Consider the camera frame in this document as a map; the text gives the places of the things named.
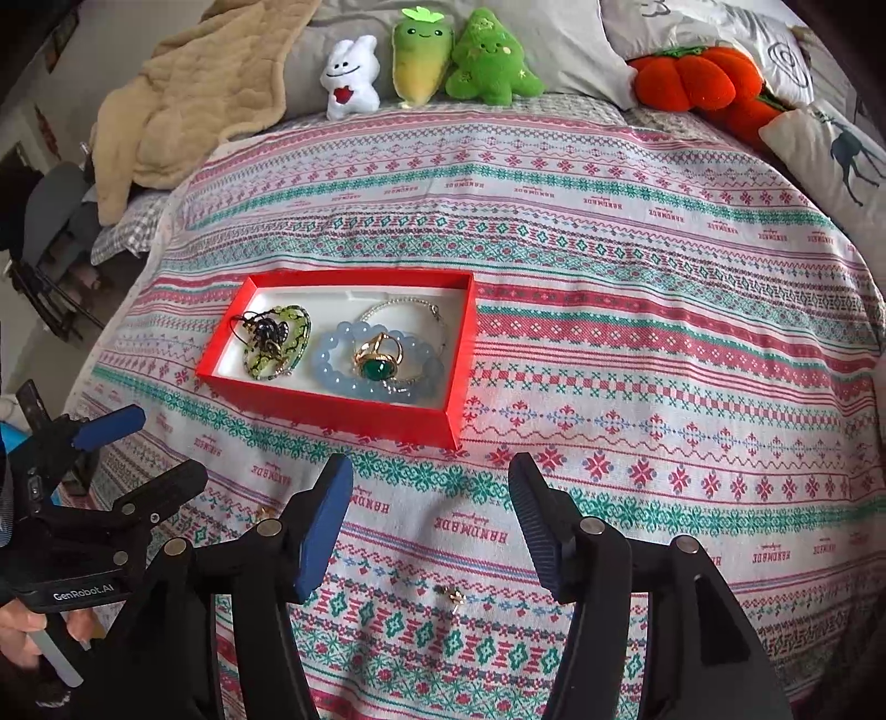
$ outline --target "green gemstone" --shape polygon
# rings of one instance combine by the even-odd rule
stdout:
[[[367,360],[360,368],[360,375],[366,380],[374,380],[375,382],[390,380],[396,374],[397,364],[390,360]]]

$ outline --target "red box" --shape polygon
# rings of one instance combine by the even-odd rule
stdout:
[[[435,409],[379,403],[275,386],[273,380],[257,383],[216,375],[216,367],[232,335],[231,318],[243,313],[260,290],[287,286],[434,287],[463,290],[465,298],[462,322],[449,328],[450,341],[455,341],[455,354],[442,407]],[[314,328],[312,334],[316,332],[319,331]],[[468,392],[476,335],[476,287],[474,276],[470,272],[369,268],[272,270],[249,276],[237,291],[237,296],[200,358],[197,376],[243,410],[346,433],[454,450],[462,430],[462,409]],[[301,363],[308,362],[310,352],[309,341]]]

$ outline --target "orange plush toy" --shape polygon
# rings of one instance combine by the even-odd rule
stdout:
[[[729,47],[678,48],[631,60],[633,91],[644,105],[672,113],[700,110],[715,125],[757,150],[758,131],[781,110],[760,99],[763,76]]]

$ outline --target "deer print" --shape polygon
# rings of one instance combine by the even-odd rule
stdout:
[[[867,158],[867,161],[870,163],[871,167],[874,169],[874,172],[880,176],[881,180],[886,180],[886,176],[880,172],[880,169],[877,168],[877,162],[880,162],[886,165],[886,161],[881,158],[878,158],[871,150],[866,148],[864,144],[852,133],[852,131],[843,123],[835,120],[832,117],[828,117],[824,113],[816,112],[816,117],[820,122],[827,124],[830,123],[835,128],[840,129],[840,134],[836,137],[833,143],[831,143],[831,157],[837,161],[837,164],[843,168],[843,184],[846,186],[846,190],[849,193],[849,196],[859,207],[864,207],[864,203],[855,197],[855,193],[852,192],[852,186],[849,184],[849,175],[851,170],[855,170],[855,177],[864,180],[866,183],[873,185],[874,187],[880,187],[880,184],[875,180],[871,180],[869,177],[863,176],[859,172],[859,166],[856,163],[855,159],[860,154],[864,155]]]

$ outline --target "green gemstone ring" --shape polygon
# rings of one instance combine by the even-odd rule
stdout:
[[[397,355],[382,352],[382,343],[386,340],[397,346]],[[354,353],[354,366],[357,368],[357,372],[366,380],[375,382],[395,378],[402,362],[403,346],[400,345],[399,340],[391,337],[388,333],[379,333],[371,340],[367,340]]]

